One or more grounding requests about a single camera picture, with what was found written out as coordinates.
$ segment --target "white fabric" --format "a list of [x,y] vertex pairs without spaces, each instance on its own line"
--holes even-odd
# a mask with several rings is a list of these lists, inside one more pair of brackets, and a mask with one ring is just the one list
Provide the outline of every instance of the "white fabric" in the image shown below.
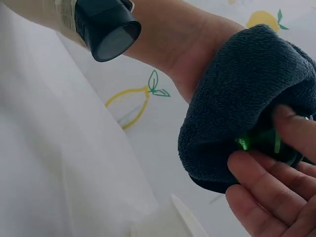
[[128,237],[158,206],[54,31],[0,3],[0,236]]
[[[288,30],[278,29],[278,34],[298,45],[316,59],[316,1],[315,0],[187,0],[193,5],[239,22],[247,26],[251,15],[265,11],[257,17],[261,23],[270,23],[281,10],[280,24]],[[100,64],[89,52],[61,37],[70,55],[88,79],[101,100],[106,103],[118,92],[142,88],[147,85],[154,68],[125,56]],[[125,132],[135,150],[155,196],[160,204],[170,193],[178,196],[193,212],[210,236],[244,237],[247,234],[234,218],[227,206],[210,205],[218,194],[201,189],[193,184],[182,167],[177,152],[177,137],[186,114],[187,104],[183,101],[170,78],[158,71],[157,89],[165,89],[171,97],[150,94],[147,107],[139,120]],[[138,101],[123,100],[120,106],[109,111],[115,118],[129,113]]]

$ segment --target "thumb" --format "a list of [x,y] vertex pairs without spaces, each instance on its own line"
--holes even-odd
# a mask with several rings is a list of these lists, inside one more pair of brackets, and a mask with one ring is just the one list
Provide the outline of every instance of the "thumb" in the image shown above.
[[295,114],[288,106],[277,106],[274,124],[283,142],[316,162],[316,122]]

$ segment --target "black plastic cap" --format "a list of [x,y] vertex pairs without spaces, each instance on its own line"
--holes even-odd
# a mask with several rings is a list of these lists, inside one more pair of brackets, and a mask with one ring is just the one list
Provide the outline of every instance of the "black plastic cap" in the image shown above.
[[141,33],[141,24],[125,5],[120,0],[77,1],[77,32],[98,62],[123,54]]

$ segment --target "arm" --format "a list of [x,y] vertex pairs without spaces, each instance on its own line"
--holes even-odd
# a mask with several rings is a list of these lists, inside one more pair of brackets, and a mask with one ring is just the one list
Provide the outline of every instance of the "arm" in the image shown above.
[[[23,17],[60,31],[84,46],[75,31],[59,24],[49,0],[3,0]],[[170,76],[190,101],[205,67],[219,47],[243,27],[200,10],[182,0],[134,0],[134,17],[143,30],[125,55],[150,64]]]

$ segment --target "hand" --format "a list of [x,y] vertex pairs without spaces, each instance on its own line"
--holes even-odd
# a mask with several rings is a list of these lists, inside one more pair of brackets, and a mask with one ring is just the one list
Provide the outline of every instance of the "hand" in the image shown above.
[[125,55],[166,73],[190,102],[218,49],[244,27],[182,0],[134,0],[142,33]]
[[[274,116],[283,141],[316,161],[316,122],[280,106]],[[258,152],[236,152],[230,171],[241,185],[226,198],[253,237],[316,236],[316,166],[300,162],[297,170]]]

